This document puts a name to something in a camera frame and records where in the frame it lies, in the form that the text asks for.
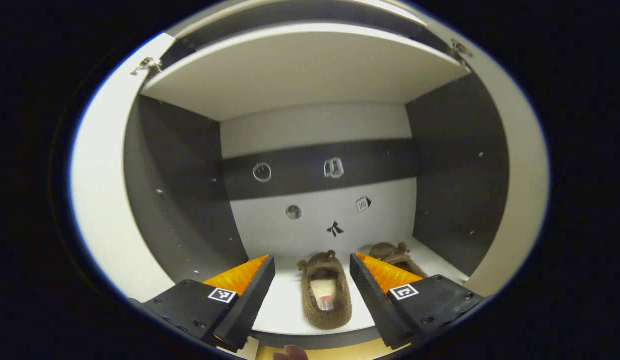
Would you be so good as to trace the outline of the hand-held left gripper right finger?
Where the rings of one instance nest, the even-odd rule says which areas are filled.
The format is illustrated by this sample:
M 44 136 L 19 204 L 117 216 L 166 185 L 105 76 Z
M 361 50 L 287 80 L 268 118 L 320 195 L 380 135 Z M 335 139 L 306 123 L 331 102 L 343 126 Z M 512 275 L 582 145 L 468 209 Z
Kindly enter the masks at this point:
M 422 278 L 358 252 L 349 273 L 386 347 L 422 347 L 479 310 L 486 299 L 442 275 Z

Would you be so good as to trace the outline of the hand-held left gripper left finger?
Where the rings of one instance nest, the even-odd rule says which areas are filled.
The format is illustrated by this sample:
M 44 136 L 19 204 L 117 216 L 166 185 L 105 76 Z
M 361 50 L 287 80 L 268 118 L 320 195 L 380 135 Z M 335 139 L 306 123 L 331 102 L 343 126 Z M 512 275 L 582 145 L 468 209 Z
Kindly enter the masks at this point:
M 203 282 L 185 279 L 140 303 L 144 315 L 185 337 L 230 353 L 242 350 L 276 275 L 258 257 Z

